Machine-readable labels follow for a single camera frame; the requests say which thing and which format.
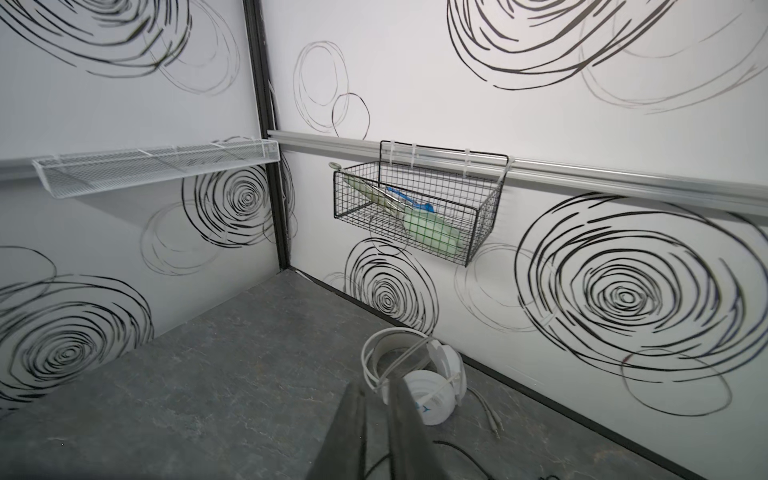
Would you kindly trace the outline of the white gaming headset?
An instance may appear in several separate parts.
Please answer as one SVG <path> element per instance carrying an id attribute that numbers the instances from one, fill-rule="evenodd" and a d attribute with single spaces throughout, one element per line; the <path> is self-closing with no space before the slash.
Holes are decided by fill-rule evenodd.
<path id="1" fill-rule="evenodd" d="M 380 330 L 363 344 L 360 363 L 365 384 L 383 402 L 389 399 L 390 384 L 401 377 L 427 426 L 444 423 L 472 395 L 491 432 L 498 436 L 504 430 L 500 415 L 469 386 L 459 352 L 431 335 L 407 327 Z"/>

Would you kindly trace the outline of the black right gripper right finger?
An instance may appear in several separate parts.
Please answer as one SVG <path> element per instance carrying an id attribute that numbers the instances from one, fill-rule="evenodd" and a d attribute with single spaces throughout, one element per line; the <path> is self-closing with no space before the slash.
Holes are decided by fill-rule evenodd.
<path id="1" fill-rule="evenodd" d="M 387 406 L 390 478 L 448 479 L 429 440 L 425 425 L 403 378 L 390 382 Z"/>

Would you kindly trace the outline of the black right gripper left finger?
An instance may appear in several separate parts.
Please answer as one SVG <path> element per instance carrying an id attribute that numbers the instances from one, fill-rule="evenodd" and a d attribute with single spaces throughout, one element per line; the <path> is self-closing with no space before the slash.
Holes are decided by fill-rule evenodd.
<path id="1" fill-rule="evenodd" d="M 364 479 L 366 426 L 365 392 L 350 382 L 306 479 Z"/>

